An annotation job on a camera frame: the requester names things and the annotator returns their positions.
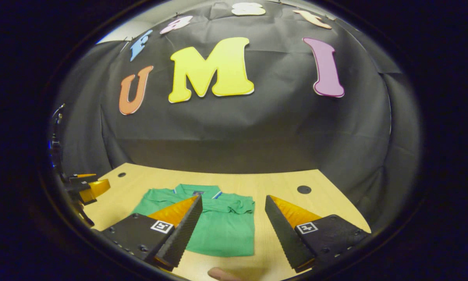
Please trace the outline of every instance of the finger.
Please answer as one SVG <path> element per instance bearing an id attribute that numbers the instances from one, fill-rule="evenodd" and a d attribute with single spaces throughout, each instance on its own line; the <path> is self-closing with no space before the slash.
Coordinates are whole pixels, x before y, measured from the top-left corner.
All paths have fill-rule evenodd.
<path id="1" fill-rule="evenodd" d="M 213 267 L 212 269 L 208 270 L 208 275 L 219 281 L 243 281 L 241 278 L 229 272 L 225 272 L 219 267 Z"/>

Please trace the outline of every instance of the yellow letter m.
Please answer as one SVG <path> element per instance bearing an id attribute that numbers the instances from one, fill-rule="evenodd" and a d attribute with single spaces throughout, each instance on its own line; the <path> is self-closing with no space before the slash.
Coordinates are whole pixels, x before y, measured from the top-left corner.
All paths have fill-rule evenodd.
<path id="1" fill-rule="evenodd" d="M 251 94 L 253 83 L 248 80 L 245 68 L 245 46 L 250 41 L 234 37 L 218 42 L 205 60 L 194 47 L 175 52 L 170 59 L 175 62 L 173 90 L 168 96 L 170 103 L 189 101 L 191 90 L 186 87 L 186 76 L 200 97 L 204 97 L 217 72 L 216 83 L 211 87 L 215 96 Z"/>

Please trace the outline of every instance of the polo shirt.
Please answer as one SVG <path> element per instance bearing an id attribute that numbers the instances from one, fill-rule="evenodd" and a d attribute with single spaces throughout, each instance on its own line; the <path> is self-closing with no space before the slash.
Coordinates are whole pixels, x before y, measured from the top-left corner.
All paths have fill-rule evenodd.
<path id="1" fill-rule="evenodd" d="M 197 194 L 202 196 L 203 210 L 186 249 L 209 256 L 252 256 L 255 202 L 251 196 L 225 194 L 217 185 L 180 184 L 173 190 L 148 190 L 132 213 L 150 215 Z"/>

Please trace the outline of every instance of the folded green shirt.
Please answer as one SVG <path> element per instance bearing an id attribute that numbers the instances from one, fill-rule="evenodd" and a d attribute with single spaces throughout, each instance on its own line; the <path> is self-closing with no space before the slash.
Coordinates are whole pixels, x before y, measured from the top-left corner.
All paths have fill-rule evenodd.
<path id="1" fill-rule="evenodd" d="M 178 185 L 174 190 L 148 190 L 132 213 L 150 215 L 195 194 L 202 196 L 203 211 L 186 249 L 209 256 L 252 256 L 255 202 L 251 196 L 225 194 L 217 185 Z"/>

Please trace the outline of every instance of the wooden table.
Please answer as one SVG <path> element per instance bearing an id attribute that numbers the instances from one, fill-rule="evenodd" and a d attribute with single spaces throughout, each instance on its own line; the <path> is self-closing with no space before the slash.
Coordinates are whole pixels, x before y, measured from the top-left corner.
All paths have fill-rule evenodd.
<path id="1" fill-rule="evenodd" d="M 212 281 L 207 271 L 221 267 L 246 281 L 274 281 L 295 276 L 265 213 L 268 194 L 294 203 L 316 215 L 336 214 L 357 227 L 371 232 L 355 206 L 319 170 L 275 174 L 207 174 L 173 171 L 123 164 L 100 179 L 107 178 L 111 189 L 97 198 L 84 211 L 95 222 L 95 229 L 104 230 L 127 217 L 149 189 L 173 189 L 178 184 L 218 185 L 225 193 L 252 196 L 255 201 L 254 256 L 221 258 L 185 251 L 173 274 L 192 281 Z M 309 186 L 309 194 L 296 189 Z"/>

